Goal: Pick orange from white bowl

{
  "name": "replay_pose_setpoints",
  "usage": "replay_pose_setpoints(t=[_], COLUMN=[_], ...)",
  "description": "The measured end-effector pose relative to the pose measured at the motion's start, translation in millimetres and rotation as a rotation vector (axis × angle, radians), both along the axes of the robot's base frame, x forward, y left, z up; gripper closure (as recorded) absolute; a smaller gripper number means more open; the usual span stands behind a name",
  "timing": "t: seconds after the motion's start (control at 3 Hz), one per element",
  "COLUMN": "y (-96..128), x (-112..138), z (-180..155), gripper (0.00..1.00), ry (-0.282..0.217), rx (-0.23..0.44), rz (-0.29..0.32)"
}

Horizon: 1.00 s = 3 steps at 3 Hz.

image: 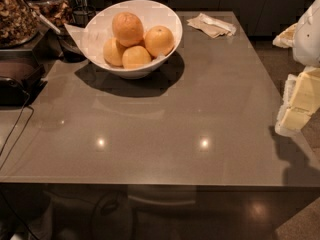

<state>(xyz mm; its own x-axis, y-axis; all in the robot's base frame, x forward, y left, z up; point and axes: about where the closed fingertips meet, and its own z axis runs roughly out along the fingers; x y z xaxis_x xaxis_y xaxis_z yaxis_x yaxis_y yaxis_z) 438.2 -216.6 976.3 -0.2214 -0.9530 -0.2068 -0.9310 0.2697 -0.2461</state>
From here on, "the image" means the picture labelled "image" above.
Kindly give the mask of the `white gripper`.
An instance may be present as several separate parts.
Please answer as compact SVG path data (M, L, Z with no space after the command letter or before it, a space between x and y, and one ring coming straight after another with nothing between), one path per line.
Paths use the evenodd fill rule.
M315 0L297 23L281 32L273 45L291 48L295 61L306 67L297 77L289 104L312 115L320 108L320 0Z

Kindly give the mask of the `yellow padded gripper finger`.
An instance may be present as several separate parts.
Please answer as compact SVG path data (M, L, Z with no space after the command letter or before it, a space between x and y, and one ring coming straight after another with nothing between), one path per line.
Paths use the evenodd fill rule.
M311 118L311 115L306 113L304 110L290 107L289 101L292 96L297 77L298 76L290 74L285 81L282 97L283 103L280 106L275 124L275 132L285 137L291 137L299 133Z

